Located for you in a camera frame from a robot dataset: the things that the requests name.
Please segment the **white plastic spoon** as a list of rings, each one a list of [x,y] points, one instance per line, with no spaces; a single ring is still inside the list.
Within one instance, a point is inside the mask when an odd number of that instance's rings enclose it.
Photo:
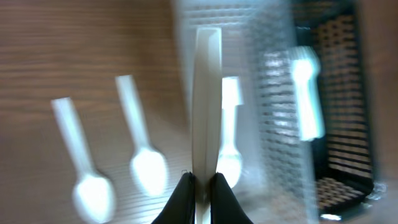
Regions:
[[[196,223],[210,222],[210,179],[220,146],[221,29],[197,29],[192,93],[192,162],[196,176]]]
[[[221,145],[216,171],[222,173],[230,188],[239,181],[243,159],[236,146],[238,106],[243,104],[239,77],[222,79]]]
[[[69,97],[51,101],[55,119],[76,170],[72,200],[84,222],[107,223],[116,211],[111,181],[95,169],[80,119]]]
[[[119,99],[134,143],[130,173],[140,190],[150,196],[160,196],[168,184],[169,171],[164,155],[151,143],[144,110],[132,75],[115,78]]]

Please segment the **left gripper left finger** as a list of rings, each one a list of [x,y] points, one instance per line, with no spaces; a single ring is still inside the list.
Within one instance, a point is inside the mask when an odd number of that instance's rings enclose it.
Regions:
[[[195,180],[191,172],[181,176],[165,207],[152,224],[195,223]]]

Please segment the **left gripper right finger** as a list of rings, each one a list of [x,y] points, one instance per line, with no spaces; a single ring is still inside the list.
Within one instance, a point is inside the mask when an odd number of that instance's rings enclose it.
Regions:
[[[210,180],[210,202],[212,224],[253,224],[222,173],[217,172]]]

